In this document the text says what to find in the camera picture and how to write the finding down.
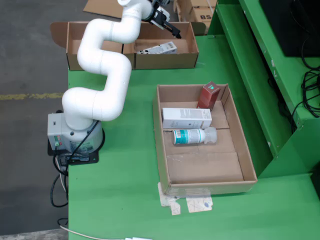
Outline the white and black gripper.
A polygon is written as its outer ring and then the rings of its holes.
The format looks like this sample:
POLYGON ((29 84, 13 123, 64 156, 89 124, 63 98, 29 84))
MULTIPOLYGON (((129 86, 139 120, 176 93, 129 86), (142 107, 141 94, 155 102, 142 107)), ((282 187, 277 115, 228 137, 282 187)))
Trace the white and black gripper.
POLYGON ((172 33, 172 35, 177 38, 181 39, 180 30, 170 24, 168 21, 170 20, 170 14, 164 8, 157 8, 154 9, 152 14, 147 18, 147 22, 156 25, 160 29, 166 29, 172 33))

